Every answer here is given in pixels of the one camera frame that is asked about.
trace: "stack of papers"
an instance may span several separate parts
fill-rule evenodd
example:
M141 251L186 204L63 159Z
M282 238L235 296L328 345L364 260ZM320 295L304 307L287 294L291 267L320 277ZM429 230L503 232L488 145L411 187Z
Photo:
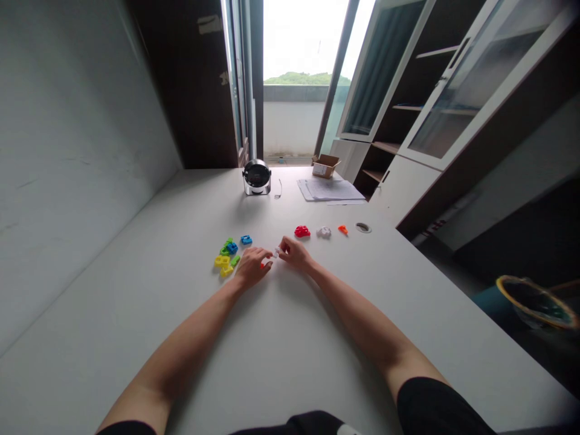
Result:
M299 179L298 187L307 201L363 204L364 196L346 180Z

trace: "tree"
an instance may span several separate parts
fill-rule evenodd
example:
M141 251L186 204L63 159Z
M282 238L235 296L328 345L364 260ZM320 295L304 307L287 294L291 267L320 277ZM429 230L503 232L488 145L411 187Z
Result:
M287 72L279 77L264 80L264 85L330 85L332 75L328 72L308 74L306 72ZM340 76L339 85L349 85L350 80Z

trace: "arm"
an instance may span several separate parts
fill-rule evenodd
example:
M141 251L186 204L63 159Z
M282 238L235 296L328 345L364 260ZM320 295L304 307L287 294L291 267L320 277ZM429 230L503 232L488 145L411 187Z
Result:
M236 275L175 329L119 396L97 431L113 423L138 420L157 435L165 433L175 399L195 376L239 297L271 269L262 259L272 252L245 250Z
M280 258L308 274L334 306L357 346L384 377L395 402L405 381L425 376L448 384L434 365L376 306L284 236Z

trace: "hand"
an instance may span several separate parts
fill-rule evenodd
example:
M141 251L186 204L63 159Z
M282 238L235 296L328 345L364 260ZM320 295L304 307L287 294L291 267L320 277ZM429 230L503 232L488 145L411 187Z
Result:
M272 262L268 262L261 268L262 260L270 258L272 252L263 248L248 248L243 252L242 259L237 266L235 280L239 282L243 290L247 290L258 284L272 268Z
M300 270L305 270L314 262L308 251L306 251L304 245L288 236L282 237L279 256L286 263L289 263Z

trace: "yellow building block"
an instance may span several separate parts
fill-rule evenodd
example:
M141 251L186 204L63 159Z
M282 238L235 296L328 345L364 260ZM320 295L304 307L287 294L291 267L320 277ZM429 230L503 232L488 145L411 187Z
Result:
M215 267L226 268L230 265L230 258L227 256L217 256L216 260L213 262Z
M225 278L227 275L231 274L233 271L234 271L234 268L232 266L228 266L227 268L223 267L219 274Z

